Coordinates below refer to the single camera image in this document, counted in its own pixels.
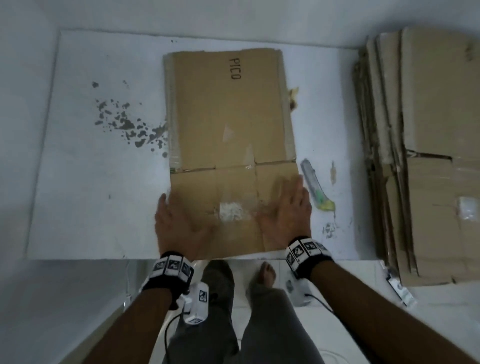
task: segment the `foot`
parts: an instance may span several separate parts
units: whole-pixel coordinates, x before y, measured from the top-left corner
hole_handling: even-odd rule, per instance
[[[267,288],[272,288],[275,283],[276,273],[273,267],[267,262],[263,262],[258,273],[258,284],[263,284]]]

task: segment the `white wall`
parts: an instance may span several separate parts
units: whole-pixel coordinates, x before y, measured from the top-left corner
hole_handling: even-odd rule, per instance
[[[433,24],[480,35],[478,0],[36,0],[60,28],[359,47]]]
[[[0,363],[57,363],[125,299],[126,262],[22,260],[56,43],[33,1],[1,0]]]

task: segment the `leg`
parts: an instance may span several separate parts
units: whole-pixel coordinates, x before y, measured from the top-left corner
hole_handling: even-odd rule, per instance
[[[275,271],[262,264],[257,281],[250,285],[252,316],[238,355],[242,363],[323,364],[283,290],[272,288]]]
[[[179,318],[168,346],[171,364],[221,364],[239,351],[231,320],[234,282],[228,263],[212,260],[204,270],[202,282],[208,284],[210,291],[208,318],[194,326]],[[166,357],[163,363],[168,364]]]

